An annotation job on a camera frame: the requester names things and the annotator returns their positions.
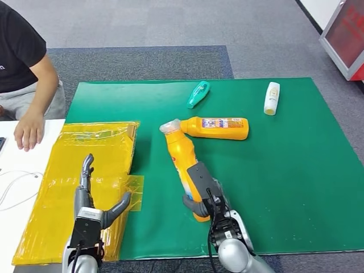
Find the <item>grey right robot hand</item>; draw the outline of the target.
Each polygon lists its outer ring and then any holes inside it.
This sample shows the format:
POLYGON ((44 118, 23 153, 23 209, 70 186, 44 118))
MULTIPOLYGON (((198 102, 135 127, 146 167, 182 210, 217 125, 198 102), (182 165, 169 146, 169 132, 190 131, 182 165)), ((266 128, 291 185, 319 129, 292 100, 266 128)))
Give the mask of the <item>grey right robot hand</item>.
POLYGON ((224 218, 230 208, 229 202, 224 196, 222 186, 215 178, 208 181, 198 182, 197 193, 200 201, 193 200, 190 195, 184 194, 183 203, 191 210, 198 221, 205 222, 224 218))

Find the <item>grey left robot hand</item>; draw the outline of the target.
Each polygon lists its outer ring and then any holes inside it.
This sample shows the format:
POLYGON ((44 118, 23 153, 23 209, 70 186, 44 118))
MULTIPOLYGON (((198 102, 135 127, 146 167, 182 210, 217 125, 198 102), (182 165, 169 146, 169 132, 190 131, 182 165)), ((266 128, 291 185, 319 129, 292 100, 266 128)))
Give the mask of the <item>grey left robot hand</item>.
MULTIPOLYGON (((94 202, 91 193, 91 177, 94 168, 91 164, 94 161, 92 154, 87 155, 81 169, 79 178, 79 185, 76 188, 74 200, 74 216, 76 218, 79 211, 83 208, 92 208, 94 202)), ((101 230, 110 227, 116 218, 122 215, 126 210, 131 202, 131 193, 129 191, 125 192, 121 201, 114 205, 113 208, 106 211, 101 211, 100 220, 101 223, 101 230)))

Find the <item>person's left hand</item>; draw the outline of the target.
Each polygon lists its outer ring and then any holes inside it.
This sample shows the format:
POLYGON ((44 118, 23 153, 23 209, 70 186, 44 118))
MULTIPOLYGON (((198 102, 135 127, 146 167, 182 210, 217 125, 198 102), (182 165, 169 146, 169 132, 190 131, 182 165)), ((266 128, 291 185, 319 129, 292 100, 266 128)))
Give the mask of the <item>person's left hand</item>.
POLYGON ((20 118, 14 130, 17 147, 27 152, 42 142, 44 136, 45 118, 39 111, 27 111, 20 118))

